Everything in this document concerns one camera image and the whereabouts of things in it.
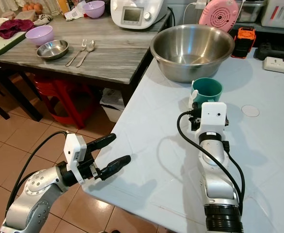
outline red stool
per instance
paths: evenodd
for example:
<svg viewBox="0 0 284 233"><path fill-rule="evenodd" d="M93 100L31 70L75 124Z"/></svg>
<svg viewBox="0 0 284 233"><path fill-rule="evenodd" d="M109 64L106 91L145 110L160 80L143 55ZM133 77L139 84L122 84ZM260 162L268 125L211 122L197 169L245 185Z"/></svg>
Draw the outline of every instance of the red stool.
<svg viewBox="0 0 284 233"><path fill-rule="evenodd" d="M76 124L79 129L84 128L84 120L87 119L99 105L87 85L37 75L34 78L34 83L50 114L56 121L62 124ZM90 106L81 113L77 111L71 98L77 93L87 93L92 98ZM59 101L62 103L69 116L58 116L56 114L55 106Z"/></svg>

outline white trash bin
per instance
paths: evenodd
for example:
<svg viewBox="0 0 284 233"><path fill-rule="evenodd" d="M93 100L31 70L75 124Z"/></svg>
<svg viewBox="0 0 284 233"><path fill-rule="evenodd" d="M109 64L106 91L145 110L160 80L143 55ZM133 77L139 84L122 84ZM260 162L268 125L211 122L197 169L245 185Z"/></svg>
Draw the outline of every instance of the white trash bin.
<svg viewBox="0 0 284 233"><path fill-rule="evenodd" d="M108 88L104 88L100 104L108 115L109 120L115 123L125 109L121 92Z"/></svg>

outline green mug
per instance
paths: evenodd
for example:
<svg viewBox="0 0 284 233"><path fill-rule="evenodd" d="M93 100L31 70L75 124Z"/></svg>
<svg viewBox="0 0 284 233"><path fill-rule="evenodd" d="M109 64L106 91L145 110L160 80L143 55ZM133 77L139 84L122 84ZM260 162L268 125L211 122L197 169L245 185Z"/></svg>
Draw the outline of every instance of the green mug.
<svg viewBox="0 0 284 233"><path fill-rule="evenodd" d="M223 91L223 86L219 81L212 78L200 78L191 83L189 107L197 102L201 107L204 102L218 102Z"/></svg>

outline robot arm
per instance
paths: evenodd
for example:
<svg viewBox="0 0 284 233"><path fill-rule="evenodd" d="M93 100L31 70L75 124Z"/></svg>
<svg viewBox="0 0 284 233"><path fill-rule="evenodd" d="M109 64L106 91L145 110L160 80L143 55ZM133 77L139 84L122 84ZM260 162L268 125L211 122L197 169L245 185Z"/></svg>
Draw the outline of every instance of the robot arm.
<svg viewBox="0 0 284 233"><path fill-rule="evenodd" d="M222 102L205 102L201 109L193 105L189 120L199 146L227 170L229 144L224 141L224 126L228 125L226 108L226 104ZM242 197L238 195L238 187L233 185L232 180L209 156L200 151L198 157L208 232L242 233L239 211Z"/></svg>
<svg viewBox="0 0 284 233"><path fill-rule="evenodd" d="M22 194L10 206L0 232L40 232L54 201L70 186L77 182L83 184L85 179L92 177L104 181L127 165L131 160L129 155L114 160L100 170L91 155L92 151L107 146L115 138L116 135L111 133L86 144L82 136L69 133L64 146L68 164L62 161L29 177Z"/></svg>

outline green cutting board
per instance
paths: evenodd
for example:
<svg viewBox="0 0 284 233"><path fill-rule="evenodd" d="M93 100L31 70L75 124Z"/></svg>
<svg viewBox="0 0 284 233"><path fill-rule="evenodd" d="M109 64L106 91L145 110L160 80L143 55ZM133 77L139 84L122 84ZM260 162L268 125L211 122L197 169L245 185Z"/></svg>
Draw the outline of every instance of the green cutting board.
<svg viewBox="0 0 284 233"><path fill-rule="evenodd" d="M11 49L20 41L25 39L25 34L26 32L18 32L9 39L3 39L0 37L0 55L4 54L7 50Z"/></svg>

